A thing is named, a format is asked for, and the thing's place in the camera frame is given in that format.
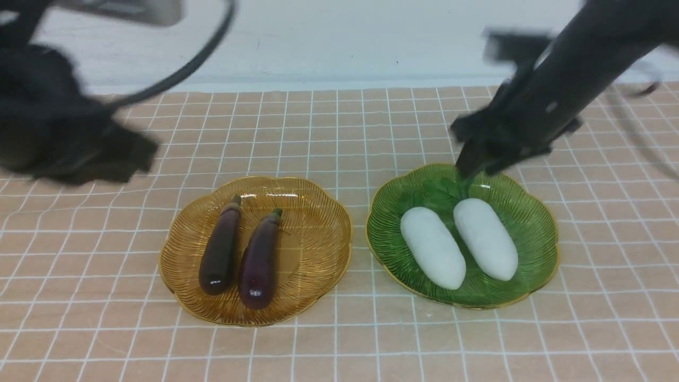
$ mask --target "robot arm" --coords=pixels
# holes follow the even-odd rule
[[[236,0],[225,0],[222,23],[184,67],[149,88],[110,103],[82,92],[66,56],[31,43],[45,11],[55,3],[70,10],[158,26],[181,18],[181,0],[0,0],[0,167],[68,186],[95,180],[124,184],[139,171],[150,172],[159,143],[113,116],[192,75],[226,36]]]
[[[580,128],[586,106],[663,44],[679,48],[674,0],[589,0],[555,38],[491,32],[491,58],[516,72],[488,106],[450,126],[463,144],[462,176],[493,176],[549,154],[557,138]]]
[[[158,84],[112,103],[81,92],[69,60],[31,44],[45,10],[69,10],[167,26],[181,19],[179,0],[0,0],[0,167],[64,185],[94,180],[127,183],[148,172],[158,143],[113,119],[121,108],[154,97],[189,77],[226,35],[236,13],[196,57]],[[657,46],[679,48],[679,1],[589,0],[564,30],[548,35],[491,32],[492,58],[516,74],[490,104],[451,125],[463,144],[465,177],[494,175],[549,154],[551,144],[582,124],[578,114],[639,58]]]

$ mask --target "white wall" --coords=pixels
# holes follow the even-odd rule
[[[292,90],[495,84],[511,72],[483,62],[486,27],[559,31],[580,0],[242,0],[231,35],[179,89]],[[204,44],[221,0],[190,0],[184,21],[154,29],[52,11],[42,40],[63,46],[98,91],[129,91],[168,75]],[[679,59],[652,54],[662,70]]]

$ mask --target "plate gold rim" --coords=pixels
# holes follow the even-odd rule
[[[394,179],[387,181],[385,184],[381,185],[380,188],[378,188],[377,192],[375,193],[375,197],[377,197],[377,195],[380,193],[380,191],[382,191],[383,188],[385,188],[387,185],[391,184],[392,182],[397,181],[399,179],[402,179],[404,177],[407,177],[408,175],[411,175],[412,173],[414,173],[416,171],[421,171],[422,169],[425,169],[426,167],[433,167],[433,166],[448,166],[448,167],[450,167],[450,166],[454,166],[454,164],[450,164],[450,163],[430,163],[430,164],[426,164],[424,166],[420,166],[417,169],[408,171],[408,173],[401,175],[401,176],[398,176],[398,177],[395,177]],[[497,176],[506,177],[510,181],[514,182],[517,186],[519,186],[526,193],[526,195],[528,195],[530,198],[533,198],[536,202],[540,203],[540,205],[542,205],[545,208],[547,213],[549,213],[549,216],[551,217],[555,226],[557,226],[556,225],[557,220],[555,219],[554,214],[549,209],[549,207],[546,206],[539,198],[530,194],[526,190],[525,187],[523,187],[518,181],[516,181],[516,179],[512,178],[511,176],[505,175],[503,173],[498,174]],[[526,292],[524,295],[521,295],[521,296],[515,298],[514,300],[503,302],[502,304],[487,305],[487,306],[484,306],[484,307],[478,307],[478,306],[473,306],[473,305],[465,305],[465,304],[460,304],[460,303],[457,303],[457,302],[444,302],[444,301],[437,300],[436,298],[427,296],[426,294],[423,294],[423,293],[416,291],[416,290],[410,288],[409,286],[405,285],[401,280],[398,279],[398,277],[396,277],[393,273],[391,273],[391,271],[386,266],[384,266],[384,264],[382,263],[380,258],[377,257],[377,255],[375,255],[375,250],[373,248],[373,245],[370,242],[370,236],[368,235],[368,222],[370,221],[370,217],[373,214],[374,200],[375,200],[375,198],[373,198],[373,200],[370,201],[370,208],[368,210],[368,216],[365,219],[365,240],[368,243],[368,249],[370,249],[370,253],[375,258],[375,260],[377,260],[380,263],[380,265],[386,271],[386,273],[387,273],[387,275],[389,275],[389,277],[394,279],[394,281],[396,281],[400,286],[404,287],[406,290],[410,291],[411,293],[415,294],[416,296],[426,298],[427,300],[438,302],[439,304],[443,304],[443,305],[447,305],[447,306],[465,308],[465,309],[476,310],[476,311],[487,311],[487,310],[492,310],[492,309],[499,309],[499,308],[503,308],[503,307],[508,307],[510,305],[514,305],[516,303],[519,303],[519,302],[527,299],[528,297],[530,297],[531,294],[533,294],[533,293],[539,291],[540,289],[544,288],[550,281],[552,281],[552,279],[554,279],[554,277],[556,276],[556,274],[559,270],[559,266],[561,265],[561,252],[559,250],[559,230],[558,230],[558,226],[557,226],[557,230],[555,230],[555,238],[554,238],[555,239],[554,245],[556,246],[556,263],[555,263],[554,269],[553,269],[552,273],[547,277],[545,282],[540,284],[540,286],[538,286],[534,290],[530,290],[530,291]]]
[[[213,322],[213,321],[204,319],[203,317],[200,317],[199,315],[195,314],[191,309],[189,309],[186,306],[186,304],[179,298],[179,296],[177,296],[175,291],[172,288],[170,288],[170,286],[167,282],[166,276],[163,273],[163,268],[162,268],[162,266],[160,266],[160,262],[162,261],[162,257],[163,257],[163,253],[165,252],[165,248],[168,245],[168,239],[170,237],[170,233],[172,232],[172,229],[175,227],[175,222],[179,219],[179,216],[181,215],[182,212],[184,212],[185,209],[189,208],[194,203],[200,203],[200,201],[202,201],[203,199],[207,199],[208,197],[210,197],[214,193],[218,192],[222,188],[226,188],[226,187],[232,185],[233,183],[236,183],[237,181],[243,181],[243,180],[246,180],[246,179],[265,179],[265,180],[269,180],[269,181],[276,181],[276,180],[281,180],[281,179],[295,179],[295,180],[305,181],[305,182],[309,183],[311,186],[318,188],[323,193],[323,195],[325,195],[325,197],[327,197],[330,201],[332,201],[332,203],[335,203],[336,205],[338,205],[342,209],[344,214],[346,215],[346,221],[349,222],[349,226],[350,226],[349,239],[348,239],[349,252],[348,252],[348,256],[347,256],[347,260],[346,260],[346,263],[344,265],[344,268],[339,272],[340,274],[339,274],[339,277],[337,278],[337,281],[335,283],[333,283],[332,286],[330,288],[328,288],[328,290],[326,292],[319,294],[318,297],[315,298],[309,305],[304,307],[302,310],[300,310],[300,311],[298,311],[294,314],[291,314],[289,317],[285,317],[283,319],[279,319],[277,321],[270,322],[268,324],[225,324],[223,322]],[[338,200],[336,200],[334,197],[332,197],[325,190],[325,188],[321,187],[320,185],[318,185],[314,181],[311,181],[309,179],[304,179],[304,178],[301,178],[301,177],[266,177],[266,176],[258,176],[258,175],[249,175],[249,176],[245,176],[245,177],[240,177],[238,179],[233,179],[233,180],[223,184],[222,186],[215,188],[209,194],[205,194],[205,195],[201,196],[200,198],[197,198],[194,201],[187,204],[184,208],[182,208],[178,212],[177,216],[175,216],[175,218],[172,219],[172,224],[170,225],[170,230],[168,231],[168,239],[165,240],[165,244],[163,244],[163,248],[160,250],[160,254],[158,255],[158,273],[160,274],[160,278],[163,281],[163,283],[165,284],[165,287],[170,290],[170,292],[172,293],[172,296],[175,298],[177,303],[179,303],[179,305],[182,307],[182,309],[184,311],[186,311],[190,315],[194,316],[195,318],[199,319],[200,321],[209,322],[210,324],[213,324],[213,325],[216,325],[216,326],[221,326],[221,327],[226,327],[226,328],[264,328],[264,327],[267,327],[267,326],[273,326],[273,325],[281,324],[283,322],[287,322],[287,321],[289,321],[293,318],[298,317],[299,315],[301,315],[302,313],[306,312],[308,309],[313,307],[321,298],[325,297],[328,293],[332,292],[332,290],[335,289],[337,284],[339,284],[340,281],[344,278],[344,276],[346,275],[346,272],[349,270],[349,266],[351,265],[351,259],[352,259],[353,252],[354,252],[354,247],[353,247],[354,224],[351,220],[351,215],[349,214],[349,211],[346,209],[346,207],[343,204],[341,204]]]

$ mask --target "amber glass plate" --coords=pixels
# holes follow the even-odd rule
[[[240,302],[236,283],[220,296],[205,294],[198,284],[207,241],[221,209],[235,194],[242,197],[238,262],[260,219],[274,208],[283,210],[278,286],[271,305],[260,311]],[[199,319],[224,326],[268,326],[299,315],[334,288],[348,268],[351,242],[348,212],[321,187],[298,178],[246,177],[179,213],[160,254],[160,274],[177,301]]]
[[[493,207],[519,253],[519,268],[509,281],[499,281],[479,268],[453,221],[453,208],[465,198]],[[457,290],[431,282],[418,266],[401,235],[401,217],[412,207],[436,211],[453,234],[466,260],[464,282]],[[557,225],[549,210],[505,175],[461,181],[452,164],[430,164],[382,186],[366,223],[368,244],[387,273],[411,292],[470,309],[511,305],[545,286],[559,266]]]

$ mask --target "eggplant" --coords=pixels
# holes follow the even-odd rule
[[[226,292],[234,278],[240,228],[240,195],[235,195],[219,216],[198,271],[200,288],[210,296]]]
[[[275,209],[257,225],[240,262],[238,293],[252,310],[271,304],[276,291],[276,243],[282,209]]]

